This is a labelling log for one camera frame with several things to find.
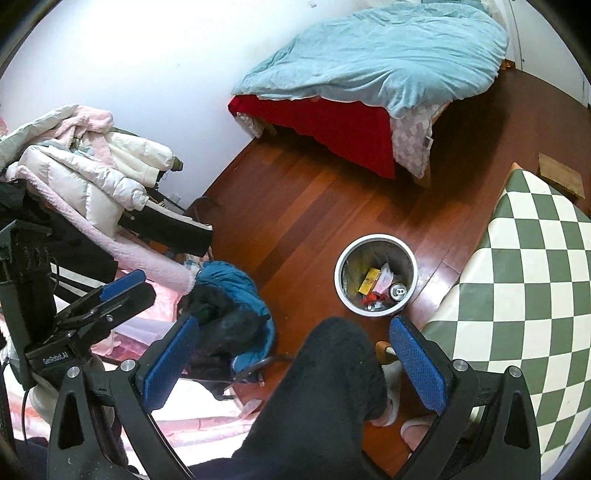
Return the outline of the white puffer jacket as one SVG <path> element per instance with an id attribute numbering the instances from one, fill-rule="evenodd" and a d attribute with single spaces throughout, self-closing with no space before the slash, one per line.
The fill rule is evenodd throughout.
<path id="1" fill-rule="evenodd" d="M 1 171 L 13 179 L 20 167 L 112 238 L 123 213 L 142 210 L 147 190 L 182 162 L 167 146 L 115 128 L 110 112 L 74 104 L 1 134 Z"/>

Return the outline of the flat cardboard piece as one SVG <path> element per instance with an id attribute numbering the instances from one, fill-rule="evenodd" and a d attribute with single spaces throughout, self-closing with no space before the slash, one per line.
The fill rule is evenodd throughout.
<path id="1" fill-rule="evenodd" d="M 579 172 L 543 153 L 538 154 L 538 164 L 539 176 L 560 193 L 572 200 L 585 199 L 583 179 Z"/>

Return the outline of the blue jacket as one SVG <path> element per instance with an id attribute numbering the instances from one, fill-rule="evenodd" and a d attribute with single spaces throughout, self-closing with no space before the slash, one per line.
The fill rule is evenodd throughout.
<path id="1" fill-rule="evenodd" d="M 256 334 L 252 345 L 246 348 L 245 353 L 233 355 L 231 361 L 233 371 L 239 373 L 266 359 L 276 340 L 276 325 L 274 325 L 273 316 L 270 315 L 270 309 L 260 298 L 252 278 L 228 262 L 207 261 L 197 274 L 195 284 L 198 283 L 221 289 L 242 310 L 249 310 L 257 316 L 266 317 L 266 322 Z"/>

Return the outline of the red bed sheet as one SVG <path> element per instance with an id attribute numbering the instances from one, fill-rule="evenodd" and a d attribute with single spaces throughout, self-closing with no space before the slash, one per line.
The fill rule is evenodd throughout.
<path id="1" fill-rule="evenodd" d="M 266 124 L 293 129 L 381 177 L 396 176 L 391 117 L 383 107 L 360 101 L 263 100 L 254 95 L 236 95 L 228 110 L 235 116 L 245 114 Z"/>

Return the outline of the red cola can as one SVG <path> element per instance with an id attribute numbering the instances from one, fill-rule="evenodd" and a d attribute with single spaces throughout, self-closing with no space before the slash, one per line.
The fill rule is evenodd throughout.
<path id="1" fill-rule="evenodd" d="M 389 293 L 394 302 L 402 302 L 406 298 L 408 290 L 403 283 L 393 283 Z"/>

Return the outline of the pink fleece blanket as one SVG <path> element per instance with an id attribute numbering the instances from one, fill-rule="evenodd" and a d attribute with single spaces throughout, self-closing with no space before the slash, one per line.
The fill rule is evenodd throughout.
<path id="1" fill-rule="evenodd" d="M 149 280 L 179 294 L 186 294 L 192 289 L 195 275 L 189 269 L 141 244 L 139 241 L 131 239 L 129 235 L 121 233 L 119 225 L 114 237 L 110 238 L 102 234 L 55 195 L 28 169 L 20 167 L 17 169 L 15 178 L 9 179 L 6 177 L 6 179 L 9 181 L 25 181 L 35 193 L 40 195 L 93 245 L 109 254 L 119 268 L 123 270 L 142 270 Z"/>

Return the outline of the light blue duvet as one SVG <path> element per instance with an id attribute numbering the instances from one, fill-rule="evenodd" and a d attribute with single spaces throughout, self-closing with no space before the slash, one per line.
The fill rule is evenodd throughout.
<path id="1" fill-rule="evenodd" d="M 396 2 L 315 23 L 232 89 L 262 100 L 362 102 L 402 118 L 494 83 L 509 35 L 476 2 Z"/>

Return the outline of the white round trash bin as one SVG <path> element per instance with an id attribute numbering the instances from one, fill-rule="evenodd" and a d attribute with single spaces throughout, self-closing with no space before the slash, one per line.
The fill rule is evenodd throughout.
<path id="1" fill-rule="evenodd" d="M 346 309 L 366 318 L 402 312 L 418 279 L 418 263 L 410 247 L 388 234 L 356 239 L 335 263 L 335 293 Z"/>

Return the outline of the black white shoe box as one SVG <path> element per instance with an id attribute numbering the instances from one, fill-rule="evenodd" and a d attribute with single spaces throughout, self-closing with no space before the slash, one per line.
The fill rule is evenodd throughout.
<path id="1" fill-rule="evenodd" d="M 213 239 L 213 227 L 148 200 L 141 210 L 125 210 L 119 226 L 137 234 L 144 242 L 153 241 L 175 253 L 204 256 Z"/>

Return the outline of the yellow box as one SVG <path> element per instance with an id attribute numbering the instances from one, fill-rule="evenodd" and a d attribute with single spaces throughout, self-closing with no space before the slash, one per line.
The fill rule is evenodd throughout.
<path id="1" fill-rule="evenodd" d="M 381 271 L 379 269 L 370 268 L 365 278 L 363 278 L 363 282 L 360 285 L 358 292 L 363 296 L 369 295 L 373 291 L 374 286 L 377 284 L 378 280 L 380 279 L 380 276 Z"/>

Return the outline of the green white checkered tablecloth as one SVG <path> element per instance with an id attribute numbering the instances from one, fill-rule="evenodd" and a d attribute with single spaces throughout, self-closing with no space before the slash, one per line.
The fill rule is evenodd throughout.
<path id="1" fill-rule="evenodd" d="M 512 171 L 423 334 L 476 370 L 523 371 L 541 473 L 555 477 L 590 426 L 589 218 L 535 174 Z"/>

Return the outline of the white slipper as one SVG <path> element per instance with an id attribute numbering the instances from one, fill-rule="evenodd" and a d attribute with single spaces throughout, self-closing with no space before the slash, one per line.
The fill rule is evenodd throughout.
<path id="1" fill-rule="evenodd" d="M 387 387 L 387 406 L 383 415 L 370 421 L 375 427 L 387 427 L 394 424 L 399 413 L 401 402 L 403 366 L 397 360 L 391 364 L 383 366 L 383 372 Z"/>

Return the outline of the pink white tissue pack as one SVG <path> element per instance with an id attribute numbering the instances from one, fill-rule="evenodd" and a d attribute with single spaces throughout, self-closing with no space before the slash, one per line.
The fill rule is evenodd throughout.
<path id="1" fill-rule="evenodd" d="M 394 273 L 391 270 L 390 265 L 385 263 L 380 270 L 380 275 L 374 285 L 373 292 L 377 295 L 385 294 L 393 283 L 393 280 Z"/>

